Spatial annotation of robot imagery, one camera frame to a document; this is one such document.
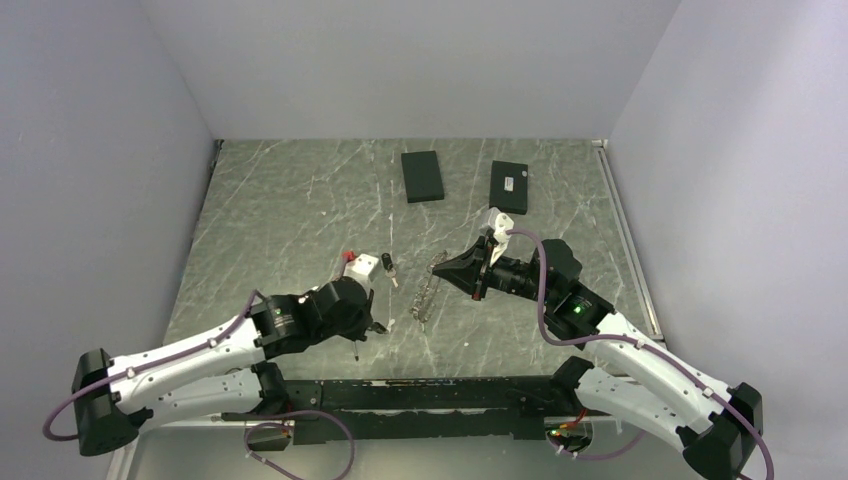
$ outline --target cable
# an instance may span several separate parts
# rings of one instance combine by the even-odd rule
[[[257,417],[257,418],[260,418],[262,420],[284,420],[284,419],[287,419],[287,418],[300,417],[300,416],[303,416],[303,415],[318,415],[319,417],[324,417],[324,418],[332,421],[336,425],[338,425],[338,427],[342,430],[342,432],[344,432],[345,436],[347,437],[348,442],[350,442],[350,458],[347,461],[347,466],[345,467],[344,470],[342,470],[342,473],[339,474],[339,476],[333,478],[333,480],[341,480],[342,478],[346,477],[347,474],[350,473],[351,468],[353,468],[353,459],[356,456],[356,443],[353,441],[353,433],[351,433],[350,429],[347,428],[347,425],[345,425],[341,420],[339,420],[335,416],[330,415],[327,412],[322,412],[320,410],[298,410],[297,412],[282,413],[280,415],[268,415],[268,416],[263,415],[263,416]],[[265,457],[259,455],[258,453],[254,452],[253,450],[250,449],[250,442],[249,442],[250,435],[254,431],[259,430],[260,428],[271,428],[271,427],[273,427],[273,428],[283,428],[284,430],[287,430],[289,428],[289,427],[286,427],[284,425],[280,425],[279,423],[273,423],[273,422],[260,423],[259,425],[254,425],[253,427],[250,427],[246,432],[244,432],[244,449],[247,451],[247,456],[253,458],[254,460],[256,460],[256,461],[258,461],[258,462],[260,462],[264,465],[267,465],[267,466],[273,468],[274,470],[285,475],[286,477],[290,478],[291,480],[304,480],[303,478],[298,477],[297,475],[289,472],[288,470],[284,469],[283,467],[277,465],[276,463],[266,459]]]
[[[571,429],[576,427],[583,420],[583,417],[585,417],[587,413],[589,413],[589,411],[585,408],[580,410],[580,414],[577,415],[573,422],[565,422],[560,425],[559,428]]]
[[[597,340],[613,340],[617,342],[625,342],[631,345],[636,345],[637,341],[634,338],[625,337],[623,335],[610,335],[610,334],[601,334],[601,335],[589,335],[586,337],[575,338],[573,340],[556,340],[551,338],[548,334],[547,329],[545,328],[545,283],[547,282],[547,256],[545,255],[545,246],[542,244],[542,240],[535,233],[525,230],[523,228],[513,228],[511,230],[507,230],[507,235],[519,234],[524,235],[529,238],[536,244],[536,249],[539,252],[539,294],[536,302],[536,313],[537,319],[539,322],[539,332],[542,334],[542,338],[551,345],[567,347],[574,345],[581,345],[588,342],[594,342]],[[702,382],[698,377],[692,374],[687,368],[680,364],[677,360],[669,356],[664,350],[654,347],[653,345],[643,345],[641,348],[653,353],[654,355],[662,358],[676,370],[678,370],[684,377],[688,378],[692,383],[695,384],[697,388],[700,390],[705,390],[707,385]],[[717,393],[713,392],[710,395],[710,398],[718,402],[725,410],[730,412],[736,420],[745,427],[745,430],[751,434],[751,437],[754,438],[754,441],[757,443],[757,446],[760,449],[760,452],[763,455],[763,459],[766,462],[766,480],[774,480],[774,461],[771,458],[771,452],[769,452],[768,447],[766,446],[763,437],[760,435],[760,432],[751,425],[751,422],[748,421],[739,410],[736,410],[732,405],[730,405],[725,399],[721,398]]]
[[[244,306],[244,308],[241,309],[241,311],[239,311],[238,317],[236,317],[236,319],[230,324],[230,326],[225,328],[224,331],[222,331],[217,337],[214,337],[214,340],[215,340],[214,343],[216,343],[216,344],[221,343],[222,340],[225,340],[230,334],[232,334],[234,331],[236,331],[241,326],[242,323],[244,323],[245,318],[247,318],[248,312],[250,312],[250,307],[253,305],[253,302],[254,302],[254,300],[256,300],[257,297],[262,299],[263,301],[267,300],[264,295],[259,293],[259,290],[253,290],[252,292],[250,292],[250,298],[247,300],[247,304]],[[135,371],[135,373],[138,374],[138,373],[142,373],[144,371],[150,370],[151,368],[156,368],[160,365],[164,365],[166,363],[173,362],[174,360],[179,360],[181,358],[185,358],[189,355],[193,355],[197,352],[200,352],[201,350],[204,350],[206,348],[212,348],[212,347],[210,347],[210,343],[212,343],[212,342],[201,343],[201,344],[195,345],[194,347],[191,347],[187,350],[183,350],[182,352],[177,352],[177,353],[174,353],[172,355],[168,355],[167,357],[160,358],[159,360],[153,360],[152,362],[148,362],[148,363],[145,363],[143,365],[140,365],[138,367],[133,368],[133,371]],[[112,383],[116,380],[121,380],[122,378],[125,378],[126,376],[127,376],[127,370],[124,370],[124,371],[118,372],[118,373],[116,373],[112,376],[100,379],[100,380],[92,383],[91,385],[87,385],[87,386],[77,390],[76,392],[74,392],[74,394],[72,394],[70,397],[65,399],[62,403],[59,404],[59,406],[54,408],[47,415],[47,419],[44,421],[44,425],[42,425],[42,427],[41,427],[42,435],[44,435],[48,440],[53,440],[54,442],[67,442],[67,441],[76,440],[77,438],[79,438],[79,433],[74,434],[74,435],[57,435],[57,434],[53,433],[52,426],[53,426],[53,422],[56,420],[56,417],[58,417],[59,414],[62,413],[62,411],[64,409],[68,408],[68,405],[74,403],[76,400],[84,397],[85,395],[88,395],[89,393],[97,390],[98,388],[100,388],[104,385],[109,385],[110,383]]]
[[[621,455],[624,455],[625,453],[632,450],[633,447],[635,447],[636,444],[639,443],[642,440],[642,438],[644,438],[644,437],[645,437],[645,431],[640,430],[639,433],[637,433],[636,436],[633,437],[633,440],[630,440],[630,442],[628,442],[627,445],[619,448],[618,450],[616,450],[614,452],[604,453],[604,454],[601,454],[601,455],[582,455],[582,454],[579,454],[579,453],[572,453],[572,456],[577,460],[585,460],[587,462],[600,462],[600,461],[603,461],[603,460],[612,460],[613,458],[620,457]],[[548,443],[550,443],[551,446],[554,447],[554,450],[559,452],[559,450],[560,450],[559,445],[554,443],[554,441],[551,440],[551,437],[548,437],[546,435],[545,438],[548,439]]]

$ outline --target white wall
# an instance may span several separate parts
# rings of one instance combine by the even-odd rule
[[[212,137],[133,0],[4,2],[0,65],[2,477],[99,479],[41,423],[81,353],[161,342]]]
[[[679,0],[143,0],[218,138],[606,138]]]
[[[760,389],[777,478],[848,473],[845,25],[842,1],[684,0],[610,140],[669,343]]]

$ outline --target floor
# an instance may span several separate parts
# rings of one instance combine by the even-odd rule
[[[616,434],[612,421],[595,421],[594,440],[587,453],[612,452],[626,444],[637,429],[623,424]],[[242,428],[159,428],[139,439],[128,469],[132,480],[194,478],[279,480],[274,470],[244,458]],[[348,458],[347,442],[299,445],[285,452],[262,452],[301,478],[335,478]],[[513,440],[508,436],[412,440],[357,440],[356,459],[347,480],[596,479],[695,480],[683,456],[648,435],[627,455],[608,462],[573,461],[557,456],[545,441]]]
[[[445,199],[407,204],[400,155],[435,150]],[[493,160],[526,163],[530,208],[516,225],[562,238],[582,281],[651,331],[621,242],[608,188],[588,140],[285,140],[224,143],[166,334],[170,343],[231,318],[251,289],[302,293],[328,281],[341,252],[391,252],[400,288],[376,282],[372,309],[391,332],[352,344],[334,338],[276,359],[284,376],[413,378],[550,374],[574,348],[545,344],[535,305],[491,292],[474,302],[442,283],[422,329],[409,310],[434,254],[464,251],[488,208]],[[506,255],[529,258],[524,238]]]

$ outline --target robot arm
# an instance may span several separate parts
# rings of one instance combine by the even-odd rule
[[[321,288],[261,297],[244,316],[154,350],[114,358],[102,349],[84,354],[75,394],[116,379],[73,402],[80,454],[110,452],[140,432],[186,418],[285,411],[282,374],[266,361],[336,335],[365,341],[367,331],[384,330],[371,317],[378,264],[377,258],[360,255]]]
[[[536,301],[544,295],[544,310],[540,306],[543,326],[560,339],[551,343],[575,344],[639,383],[625,383],[591,362],[572,357],[551,379],[560,401],[607,412],[654,434],[682,452],[689,465],[706,478],[736,478],[756,441],[715,397],[741,413],[761,435],[759,392],[745,383],[729,388],[642,334],[612,304],[579,282],[582,265],[564,241],[541,241],[546,271],[542,272],[544,291],[540,291],[538,248],[529,262],[502,255],[512,227],[509,217],[490,209],[483,214],[480,227],[477,242],[458,257],[436,265],[434,275],[474,300],[485,298],[490,287]],[[600,338],[579,342],[586,337]],[[692,378],[704,387],[696,388]]]

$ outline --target key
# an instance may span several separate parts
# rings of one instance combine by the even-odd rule
[[[392,280],[392,285],[398,288],[397,278],[395,278],[397,270],[395,270],[395,264],[392,262],[392,256],[384,253],[380,255],[380,260],[383,262],[383,268],[386,269],[386,276]]]

